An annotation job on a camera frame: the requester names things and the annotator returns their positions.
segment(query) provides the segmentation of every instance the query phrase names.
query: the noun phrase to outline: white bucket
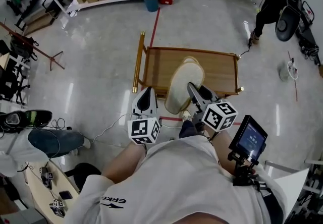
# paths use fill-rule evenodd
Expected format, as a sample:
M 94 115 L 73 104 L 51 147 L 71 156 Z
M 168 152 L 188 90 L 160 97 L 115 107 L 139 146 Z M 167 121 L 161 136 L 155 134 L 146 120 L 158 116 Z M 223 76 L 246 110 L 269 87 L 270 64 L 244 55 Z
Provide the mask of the white bucket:
M 289 61 L 280 68 L 279 77 L 282 81 L 288 81 L 289 78 L 297 80 L 298 70 L 295 68 L 295 65 Z

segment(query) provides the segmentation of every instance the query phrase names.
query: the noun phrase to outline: white t-shirt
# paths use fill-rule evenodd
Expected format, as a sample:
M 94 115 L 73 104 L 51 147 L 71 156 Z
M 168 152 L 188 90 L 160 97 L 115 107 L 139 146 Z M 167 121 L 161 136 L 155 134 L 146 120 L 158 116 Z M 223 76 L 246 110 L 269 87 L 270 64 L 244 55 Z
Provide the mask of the white t-shirt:
M 285 213 L 281 188 L 262 168 L 256 171 Z M 192 136 L 156 145 L 137 171 L 119 184 L 89 176 L 65 223 L 174 223 L 196 212 L 232 224 L 268 223 L 268 211 L 260 207 L 256 193 L 252 186 L 233 186 L 213 146 L 203 136 Z
M 47 155 L 35 148 L 28 140 L 31 132 L 25 129 L 20 133 L 5 133 L 0 139 L 0 173 L 13 177 L 19 166 L 25 162 L 47 161 Z

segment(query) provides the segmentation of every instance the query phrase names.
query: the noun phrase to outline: person in black clothes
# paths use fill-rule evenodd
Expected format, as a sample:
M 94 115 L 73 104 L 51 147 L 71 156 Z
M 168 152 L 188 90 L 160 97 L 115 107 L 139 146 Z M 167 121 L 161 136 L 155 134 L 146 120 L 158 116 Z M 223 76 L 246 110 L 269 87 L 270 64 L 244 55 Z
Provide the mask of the person in black clothes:
M 274 23 L 279 19 L 280 11 L 284 6 L 285 2 L 283 0 L 264 1 L 261 11 L 257 14 L 256 27 L 250 36 L 254 44 L 258 44 L 264 25 Z

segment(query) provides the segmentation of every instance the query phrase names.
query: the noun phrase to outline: blue trash bin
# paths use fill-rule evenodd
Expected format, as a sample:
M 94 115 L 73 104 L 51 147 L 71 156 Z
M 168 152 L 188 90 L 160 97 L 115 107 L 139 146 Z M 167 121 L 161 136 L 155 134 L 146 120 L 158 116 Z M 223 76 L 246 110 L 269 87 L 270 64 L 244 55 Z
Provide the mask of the blue trash bin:
M 144 0 L 144 2 L 149 12 L 155 12 L 158 10 L 158 0 Z

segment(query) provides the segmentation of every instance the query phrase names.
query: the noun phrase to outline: wooden tray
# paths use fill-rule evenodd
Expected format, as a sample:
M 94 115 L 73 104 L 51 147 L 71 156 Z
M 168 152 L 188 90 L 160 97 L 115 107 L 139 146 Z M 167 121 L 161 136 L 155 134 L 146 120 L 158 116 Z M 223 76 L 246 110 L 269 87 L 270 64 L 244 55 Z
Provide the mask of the wooden tray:
M 207 50 L 148 47 L 144 42 L 144 32 L 141 32 L 137 63 L 135 69 L 133 92 L 138 91 L 138 84 L 151 86 L 159 98 L 165 98 L 171 83 L 171 78 L 177 67 L 187 56 L 198 60 L 205 72 L 204 85 L 221 96 L 237 95 L 238 88 L 238 57 L 233 53 L 223 53 Z M 139 79 L 142 51 L 145 52 L 144 74 Z

